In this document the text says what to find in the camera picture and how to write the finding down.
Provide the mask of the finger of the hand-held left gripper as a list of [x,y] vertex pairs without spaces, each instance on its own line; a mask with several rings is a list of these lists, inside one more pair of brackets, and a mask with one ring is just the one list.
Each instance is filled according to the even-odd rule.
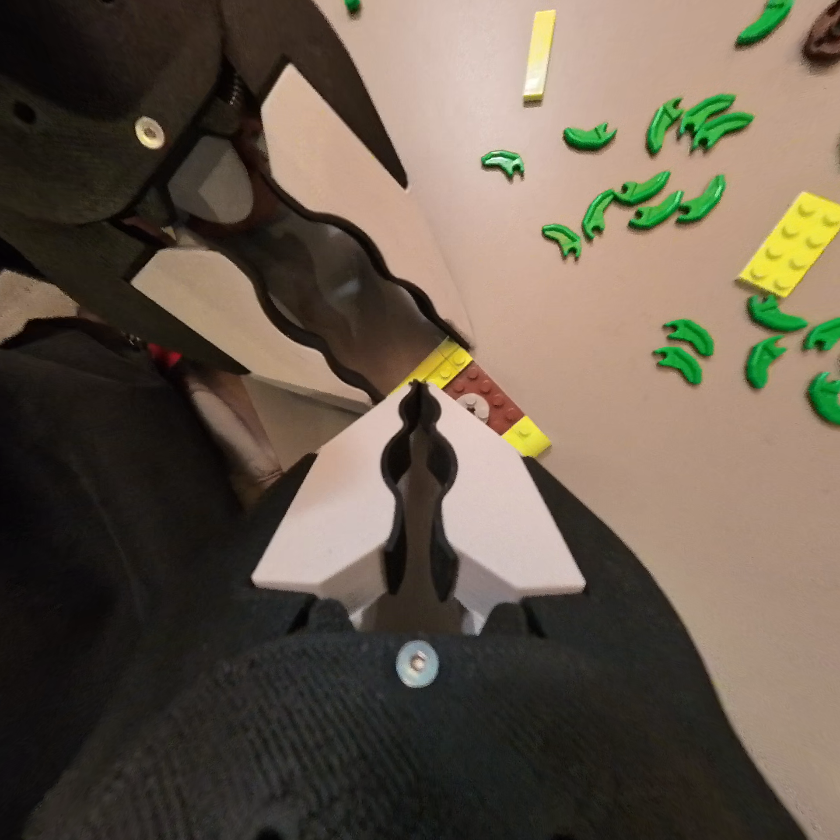
[[336,93],[288,61],[231,140],[202,139],[167,186],[184,226],[331,350],[373,320],[474,342],[458,285],[352,67]]
[[363,413],[384,400],[325,340],[277,308],[268,291],[224,255],[163,248],[132,286],[260,382]]

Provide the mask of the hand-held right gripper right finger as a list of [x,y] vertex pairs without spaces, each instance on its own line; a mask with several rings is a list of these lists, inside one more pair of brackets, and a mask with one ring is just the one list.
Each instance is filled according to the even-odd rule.
[[585,578],[525,458],[435,385],[423,386],[434,502],[430,562],[437,598],[478,635],[501,604],[580,594]]

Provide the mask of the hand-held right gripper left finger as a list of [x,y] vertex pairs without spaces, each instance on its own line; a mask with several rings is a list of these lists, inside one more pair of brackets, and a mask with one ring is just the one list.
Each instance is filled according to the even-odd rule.
[[252,575],[255,587],[339,602],[356,627],[389,590],[386,547],[403,528],[397,477],[385,451],[413,429],[415,381],[320,447]]

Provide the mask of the brown studded plate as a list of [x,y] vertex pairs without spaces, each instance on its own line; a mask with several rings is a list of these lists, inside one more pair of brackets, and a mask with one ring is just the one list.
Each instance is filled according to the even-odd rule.
[[519,405],[475,361],[459,372],[443,391],[455,401],[465,393],[484,396],[490,405],[490,421],[485,425],[499,436],[525,416]]

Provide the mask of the long lime curved brick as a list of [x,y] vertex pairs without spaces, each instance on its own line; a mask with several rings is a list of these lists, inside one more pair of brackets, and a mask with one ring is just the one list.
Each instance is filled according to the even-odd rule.
[[444,390],[450,382],[456,378],[460,369],[449,357],[437,350],[430,353],[420,365],[418,365],[399,385],[391,391],[391,394],[398,392],[406,385],[413,382],[421,382],[436,385]]

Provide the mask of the lime two-by-four studded plate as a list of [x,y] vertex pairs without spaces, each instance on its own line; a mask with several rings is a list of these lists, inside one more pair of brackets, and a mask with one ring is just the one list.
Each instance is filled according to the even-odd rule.
[[798,195],[736,280],[785,299],[813,268],[839,230],[839,204],[808,192]]

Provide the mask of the beige seat cushion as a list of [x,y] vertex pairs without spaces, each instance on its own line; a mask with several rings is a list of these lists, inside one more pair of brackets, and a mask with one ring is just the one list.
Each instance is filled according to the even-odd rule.
[[234,491],[247,508],[284,474],[242,377],[185,363],[186,393],[220,447]]

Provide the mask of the scattered green leaf pieces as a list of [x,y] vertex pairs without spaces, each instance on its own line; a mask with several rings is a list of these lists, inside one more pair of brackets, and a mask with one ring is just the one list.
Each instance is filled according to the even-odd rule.
[[[748,48],[767,39],[780,27],[789,16],[793,1],[764,2],[762,13],[740,32],[734,42],[739,48]],[[662,103],[647,126],[645,148],[652,158],[660,153],[666,135],[674,126],[677,139],[688,134],[691,138],[690,151],[698,149],[710,151],[715,144],[729,136],[745,130],[754,120],[751,112],[732,111],[737,99],[733,93],[717,93],[706,97],[692,108],[682,107],[682,97],[675,97]],[[617,129],[610,130],[608,122],[603,122],[591,129],[565,127],[563,142],[577,152],[593,154],[601,152],[613,142]],[[526,173],[525,163],[519,152],[514,150],[491,150],[480,157],[483,170],[503,172],[512,182],[515,175],[522,178]],[[555,243],[562,258],[573,256],[576,261],[581,256],[583,241],[592,242],[605,229],[605,212],[613,204],[633,208],[633,215],[628,218],[628,226],[636,231],[648,231],[675,218],[676,224],[694,224],[705,219],[720,203],[727,187],[724,174],[716,174],[704,191],[690,198],[685,192],[677,190],[668,193],[658,203],[651,203],[669,184],[670,170],[659,171],[644,181],[625,181],[619,188],[608,188],[598,193],[581,220],[581,235],[563,224],[546,224],[541,234],[546,240]],[[794,317],[779,309],[781,298],[762,292],[753,295],[748,301],[750,318],[766,329],[776,333],[790,333],[805,329],[806,320]],[[702,367],[697,356],[710,358],[715,351],[715,342],[711,334],[697,321],[678,318],[666,322],[664,329],[670,332],[666,336],[667,345],[656,349],[657,365],[677,371],[690,385],[702,382]],[[772,362],[780,358],[786,348],[778,345],[780,335],[756,344],[749,353],[746,376],[751,387],[762,389],[766,386]],[[817,345],[821,350],[830,350],[838,341],[838,318],[814,328],[805,339],[803,347],[812,349]],[[838,419],[832,412],[837,407],[838,381],[831,380],[828,373],[819,374],[808,386],[809,399],[815,410],[832,423]]]

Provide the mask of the narrow lime smooth tile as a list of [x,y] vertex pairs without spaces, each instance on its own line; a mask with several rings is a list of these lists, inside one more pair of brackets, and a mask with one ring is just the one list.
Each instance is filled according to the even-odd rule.
[[555,9],[540,10],[533,16],[526,73],[522,87],[522,101],[526,105],[541,102],[543,99],[553,47],[556,16],[557,11]]

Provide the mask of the person's dark clothing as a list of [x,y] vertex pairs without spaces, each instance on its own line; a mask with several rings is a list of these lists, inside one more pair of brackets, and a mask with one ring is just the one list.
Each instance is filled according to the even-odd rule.
[[112,329],[2,342],[2,838],[62,775],[84,789],[206,671],[297,631],[312,598],[250,575],[282,492],[247,514],[172,377]]

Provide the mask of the brown round holed plate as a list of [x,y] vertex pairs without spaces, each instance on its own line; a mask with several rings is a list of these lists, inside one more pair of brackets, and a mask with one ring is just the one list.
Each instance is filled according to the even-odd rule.
[[823,10],[805,38],[802,54],[818,65],[839,61],[839,2]]

